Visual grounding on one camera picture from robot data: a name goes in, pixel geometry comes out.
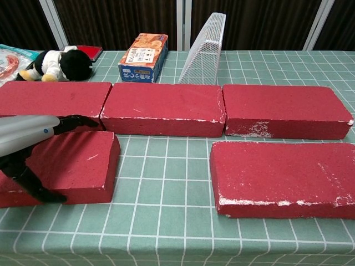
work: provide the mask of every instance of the penguin plush toy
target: penguin plush toy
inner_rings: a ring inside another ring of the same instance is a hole
[[[92,62],[76,46],[63,51],[46,50],[34,60],[33,68],[21,70],[19,75],[27,81],[82,81],[92,74]]]

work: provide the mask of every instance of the dark brown curtain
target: dark brown curtain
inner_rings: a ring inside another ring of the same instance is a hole
[[[38,0],[0,0],[0,43],[13,47],[58,49]]]
[[[336,0],[314,50],[355,51],[355,1]]]
[[[54,0],[70,45],[127,50],[139,33],[169,36],[176,50],[176,0]]]
[[[321,0],[192,0],[191,45],[212,12],[227,15],[223,50],[302,50]]]

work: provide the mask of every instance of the table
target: table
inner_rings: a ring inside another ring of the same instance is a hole
[[[123,53],[103,52],[89,81],[120,82]],[[186,57],[169,52],[158,82],[176,83]],[[218,84],[228,83],[330,86],[355,116],[354,52],[223,51]],[[355,265],[355,221],[216,214],[211,144],[255,139],[118,139],[112,203],[0,209],[0,266]],[[355,144],[354,128],[341,141]]]

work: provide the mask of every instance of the red foam block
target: red foam block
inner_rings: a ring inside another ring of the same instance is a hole
[[[44,187],[67,196],[65,204],[110,202],[119,141],[112,132],[71,132],[41,142],[27,166]],[[0,207],[42,204],[0,172]]]
[[[355,219],[355,145],[221,141],[210,168],[218,214]]]
[[[99,121],[109,82],[9,81],[0,88],[0,117],[14,115],[84,115]],[[78,127],[75,132],[102,130]]]
[[[116,83],[101,120],[117,134],[219,137],[225,116],[219,86]]]
[[[343,139],[354,120],[332,89],[321,86],[225,85],[226,135]]]

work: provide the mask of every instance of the grid mat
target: grid mat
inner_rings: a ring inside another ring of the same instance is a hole
[[[103,52],[90,81],[120,82],[123,54]],[[158,82],[177,83],[186,57],[169,52]],[[223,51],[217,80],[330,86],[355,116],[355,53]],[[355,265],[355,221],[216,214],[208,165],[212,143],[256,139],[118,139],[111,203],[0,209],[0,266]],[[355,144],[354,128],[341,141]]]

